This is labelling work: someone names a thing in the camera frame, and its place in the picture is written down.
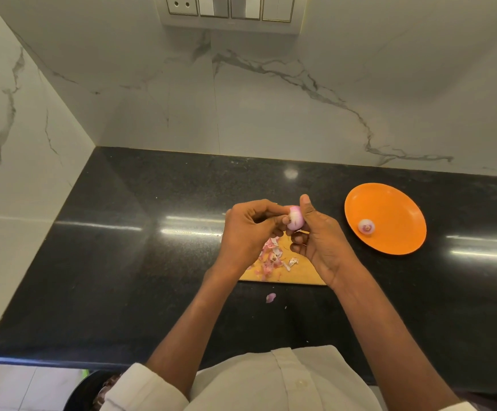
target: peeled onion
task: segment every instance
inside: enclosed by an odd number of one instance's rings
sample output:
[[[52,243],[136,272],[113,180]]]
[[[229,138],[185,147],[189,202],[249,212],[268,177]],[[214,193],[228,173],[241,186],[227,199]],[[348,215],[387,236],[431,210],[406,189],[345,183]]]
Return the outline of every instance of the peeled onion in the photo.
[[[286,226],[291,231],[298,231],[304,226],[304,217],[302,216],[302,211],[300,206],[290,207],[290,223]]]
[[[370,219],[363,219],[359,222],[359,232],[364,233],[365,235],[370,235],[374,232],[374,229],[374,222]]]

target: black countertop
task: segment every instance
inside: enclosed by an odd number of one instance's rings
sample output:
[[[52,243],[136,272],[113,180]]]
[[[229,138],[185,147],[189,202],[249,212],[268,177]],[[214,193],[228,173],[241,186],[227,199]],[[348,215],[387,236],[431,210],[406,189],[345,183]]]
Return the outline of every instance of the black countertop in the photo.
[[[381,254],[348,228],[344,199],[366,182],[422,209],[428,234],[416,253]],[[447,382],[497,392],[497,177],[125,148],[93,152],[0,321],[0,361],[124,368],[147,359],[217,255],[223,213],[260,198],[296,204],[302,193],[340,221]],[[240,282],[202,367],[326,344],[372,381],[331,290]]]

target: wooden chopping board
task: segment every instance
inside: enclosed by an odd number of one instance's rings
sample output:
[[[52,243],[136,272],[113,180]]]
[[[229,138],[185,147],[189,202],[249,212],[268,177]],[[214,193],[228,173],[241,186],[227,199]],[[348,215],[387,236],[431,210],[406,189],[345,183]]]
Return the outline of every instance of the wooden chopping board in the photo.
[[[297,258],[298,264],[294,264],[290,271],[287,271],[284,266],[278,267],[273,270],[269,278],[263,280],[262,275],[257,273],[262,270],[262,262],[260,260],[256,260],[254,266],[247,269],[241,276],[240,280],[264,281],[268,283],[326,285],[319,274],[317,274],[313,264],[309,262],[305,256],[296,254],[290,250],[290,244],[292,243],[290,237],[283,235],[277,242],[282,251],[282,255],[280,257],[281,261],[288,264],[291,258]]]

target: tile floor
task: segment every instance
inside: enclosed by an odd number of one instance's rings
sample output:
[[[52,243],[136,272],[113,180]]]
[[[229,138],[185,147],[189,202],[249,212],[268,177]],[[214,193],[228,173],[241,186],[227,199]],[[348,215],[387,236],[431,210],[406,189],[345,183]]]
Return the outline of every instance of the tile floor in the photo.
[[[80,369],[0,365],[0,411],[62,411]]]

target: person's right hand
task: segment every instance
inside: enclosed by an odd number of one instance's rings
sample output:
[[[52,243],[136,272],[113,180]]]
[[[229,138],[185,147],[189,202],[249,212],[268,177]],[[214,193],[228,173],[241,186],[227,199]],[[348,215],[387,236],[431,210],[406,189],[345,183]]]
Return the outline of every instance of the person's right hand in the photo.
[[[307,194],[300,197],[300,209],[306,223],[304,232],[290,232],[295,253],[306,256],[322,280],[330,288],[338,285],[338,277],[361,265],[353,252],[338,221],[330,216],[317,212]]]

